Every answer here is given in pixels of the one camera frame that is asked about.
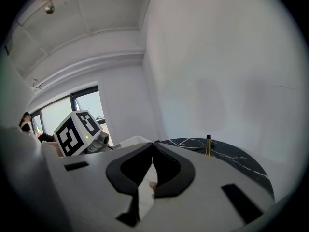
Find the black marble round table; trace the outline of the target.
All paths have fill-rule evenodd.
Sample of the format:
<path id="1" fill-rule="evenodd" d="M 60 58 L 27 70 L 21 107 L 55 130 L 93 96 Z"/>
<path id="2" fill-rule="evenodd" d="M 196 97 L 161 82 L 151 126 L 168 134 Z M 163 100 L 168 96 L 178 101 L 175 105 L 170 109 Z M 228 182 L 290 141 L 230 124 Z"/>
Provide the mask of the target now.
<path id="1" fill-rule="evenodd" d="M 207 139 L 205 138 L 176 138 L 161 141 L 163 144 L 173 145 L 205 154 Z M 274 199 L 274 191 L 271 181 L 262 166 L 248 153 L 236 146 L 211 139 L 211 155 L 223 160 L 233 168 L 246 175 L 262 186 Z"/>

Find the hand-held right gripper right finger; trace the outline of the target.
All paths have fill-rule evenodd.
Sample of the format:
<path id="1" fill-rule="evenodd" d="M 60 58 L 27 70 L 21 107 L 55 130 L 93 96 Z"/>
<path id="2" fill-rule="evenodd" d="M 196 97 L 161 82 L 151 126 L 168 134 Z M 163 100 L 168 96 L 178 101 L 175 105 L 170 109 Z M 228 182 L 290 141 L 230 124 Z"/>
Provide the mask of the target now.
<path id="1" fill-rule="evenodd" d="M 157 144 L 181 165 L 158 185 L 154 205 L 137 225 L 142 232 L 230 232 L 259 218 L 273 204 L 256 182 L 224 161 Z"/>

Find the black-framed window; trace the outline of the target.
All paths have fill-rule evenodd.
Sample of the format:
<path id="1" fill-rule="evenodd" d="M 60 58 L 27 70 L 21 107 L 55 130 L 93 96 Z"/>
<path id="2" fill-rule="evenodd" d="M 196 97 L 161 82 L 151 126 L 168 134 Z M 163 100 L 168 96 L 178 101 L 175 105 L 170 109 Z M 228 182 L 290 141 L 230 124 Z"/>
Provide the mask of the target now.
<path id="1" fill-rule="evenodd" d="M 70 93 L 52 102 L 40 105 L 31 114 L 30 127 L 35 136 L 43 133 L 52 135 L 58 125 L 72 112 L 88 110 L 100 124 L 102 131 L 109 134 L 101 106 L 98 86 Z"/>

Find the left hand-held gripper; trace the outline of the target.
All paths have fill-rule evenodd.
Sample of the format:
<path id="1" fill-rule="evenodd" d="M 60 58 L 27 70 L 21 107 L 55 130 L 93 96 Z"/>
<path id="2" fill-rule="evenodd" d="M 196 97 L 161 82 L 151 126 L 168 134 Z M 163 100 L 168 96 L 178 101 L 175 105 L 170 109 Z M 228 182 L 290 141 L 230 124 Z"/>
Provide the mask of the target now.
<path id="1" fill-rule="evenodd" d="M 88 110 L 72 111 L 55 129 L 54 137 L 64 157 L 110 150 L 109 134 Z"/>

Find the white table lamp brass base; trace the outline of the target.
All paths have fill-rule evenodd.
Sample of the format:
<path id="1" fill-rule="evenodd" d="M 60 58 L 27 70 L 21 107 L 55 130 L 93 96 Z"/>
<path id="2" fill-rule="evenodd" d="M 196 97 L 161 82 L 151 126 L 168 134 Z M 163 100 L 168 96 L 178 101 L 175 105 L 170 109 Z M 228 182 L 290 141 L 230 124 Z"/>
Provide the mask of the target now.
<path id="1" fill-rule="evenodd" d="M 226 125 L 222 94 L 214 80 L 199 79 L 187 88 L 189 129 L 206 137 L 205 155 L 211 156 L 211 137 Z"/>

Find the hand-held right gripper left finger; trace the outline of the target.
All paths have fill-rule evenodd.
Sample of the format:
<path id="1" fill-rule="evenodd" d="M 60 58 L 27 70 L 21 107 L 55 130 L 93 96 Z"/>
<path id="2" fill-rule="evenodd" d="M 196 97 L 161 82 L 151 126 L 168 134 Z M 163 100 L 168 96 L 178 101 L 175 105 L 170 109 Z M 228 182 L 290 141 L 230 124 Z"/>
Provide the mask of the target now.
<path id="1" fill-rule="evenodd" d="M 74 232 L 133 232 L 154 205 L 152 143 L 59 157 L 47 166 Z"/>

